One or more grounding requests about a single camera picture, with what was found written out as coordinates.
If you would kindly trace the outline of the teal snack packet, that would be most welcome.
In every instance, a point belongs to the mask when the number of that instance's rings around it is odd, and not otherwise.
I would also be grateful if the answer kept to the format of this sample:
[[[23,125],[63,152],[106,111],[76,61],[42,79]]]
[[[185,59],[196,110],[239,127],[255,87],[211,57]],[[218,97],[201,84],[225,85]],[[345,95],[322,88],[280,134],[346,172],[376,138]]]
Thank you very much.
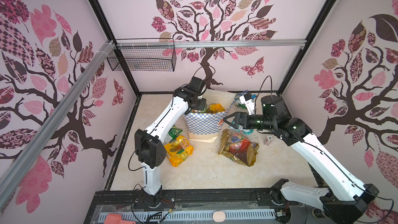
[[[233,128],[233,127],[229,127],[229,128],[232,129],[233,131],[239,132],[244,135],[251,135],[253,133],[253,129],[243,129],[242,127],[239,127],[238,129]]]

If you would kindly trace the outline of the gold candy bag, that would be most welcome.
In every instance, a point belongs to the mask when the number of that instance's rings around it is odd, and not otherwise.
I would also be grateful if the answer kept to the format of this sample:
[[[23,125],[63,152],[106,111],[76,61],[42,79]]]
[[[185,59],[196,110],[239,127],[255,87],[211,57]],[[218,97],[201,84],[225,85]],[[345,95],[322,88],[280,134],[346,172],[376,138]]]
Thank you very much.
[[[258,149],[259,144],[252,142],[247,136],[231,129],[224,129],[218,154],[235,163],[251,167],[256,162]]]

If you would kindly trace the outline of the blue checkered paper bag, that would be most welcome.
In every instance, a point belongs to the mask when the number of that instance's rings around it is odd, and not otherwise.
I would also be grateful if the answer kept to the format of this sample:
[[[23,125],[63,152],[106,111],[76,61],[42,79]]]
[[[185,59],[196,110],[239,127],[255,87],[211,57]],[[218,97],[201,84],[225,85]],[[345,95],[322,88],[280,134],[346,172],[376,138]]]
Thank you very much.
[[[183,121],[188,130],[190,141],[212,143],[220,134],[223,119],[230,113],[235,104],[236,93],[228,91],[207,90],[202,98],[206,99],[207,106],[220,104],[223,112],[219,113],[189,113],[183,115]]]

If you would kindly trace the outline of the orange yellow candy bag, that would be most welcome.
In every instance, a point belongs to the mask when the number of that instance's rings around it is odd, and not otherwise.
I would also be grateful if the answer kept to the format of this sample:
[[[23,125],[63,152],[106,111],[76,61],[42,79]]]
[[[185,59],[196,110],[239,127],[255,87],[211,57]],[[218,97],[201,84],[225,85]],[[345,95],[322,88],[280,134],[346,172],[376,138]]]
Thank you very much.
[[[189,140],[180,135],[176,140],[165,145],[166,156],[173,167],[178,167],[193,154],[194,147]]]

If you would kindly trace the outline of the yellow snack packet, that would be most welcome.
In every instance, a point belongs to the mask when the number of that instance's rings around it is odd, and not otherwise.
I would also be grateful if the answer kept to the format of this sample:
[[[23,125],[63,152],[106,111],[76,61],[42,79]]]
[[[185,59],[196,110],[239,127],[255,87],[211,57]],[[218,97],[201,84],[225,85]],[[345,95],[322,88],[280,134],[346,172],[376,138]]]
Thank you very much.
[[[216,114],[216,113],[220,113],[220,112],[224,112],[225,108],[219,104],[219,103],[214,103],[214,104],[210,104],[208,106],[208,108],[206,109],[205,113],[207,114]]]

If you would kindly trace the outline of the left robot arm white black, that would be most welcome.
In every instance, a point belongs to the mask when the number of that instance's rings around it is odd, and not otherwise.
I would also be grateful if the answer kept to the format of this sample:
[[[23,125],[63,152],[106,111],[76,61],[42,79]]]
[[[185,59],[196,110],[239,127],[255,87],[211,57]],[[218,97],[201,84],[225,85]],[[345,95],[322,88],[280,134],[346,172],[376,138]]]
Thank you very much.
[[[159,206],[162,198],[160,165],[167,154],[166,136],[180,116],[192,110],[204,110],[206,99],[202,95],[205,91],[205,82],[193,76],[188,84],[173,92],[166,109],[149,127],[145,130],[138,129],[134,134],[134,154],[138,156],[143,169],[144,202],[150,207]]]

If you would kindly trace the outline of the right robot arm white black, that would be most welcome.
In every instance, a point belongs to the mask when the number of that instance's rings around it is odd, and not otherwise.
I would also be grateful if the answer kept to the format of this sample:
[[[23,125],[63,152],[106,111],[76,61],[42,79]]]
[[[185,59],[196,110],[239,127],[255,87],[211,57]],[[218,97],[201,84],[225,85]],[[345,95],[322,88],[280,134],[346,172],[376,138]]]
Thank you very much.
[[[298,152],[326,182],[317,188],[280,179],[270,191],[275,205],[298,202],[317,208],[337,224],[353,224],[367,210],[379,190],[364,184],[344,168],[321,144],[312,129],[301,119],[288,114],[285,102],[278,96],[261,98],[262,114],[256,114],[256,101],[251,93],[240,97],[247,112],[235,112],[224,117],[224,123],[238,129],[268,130]]]

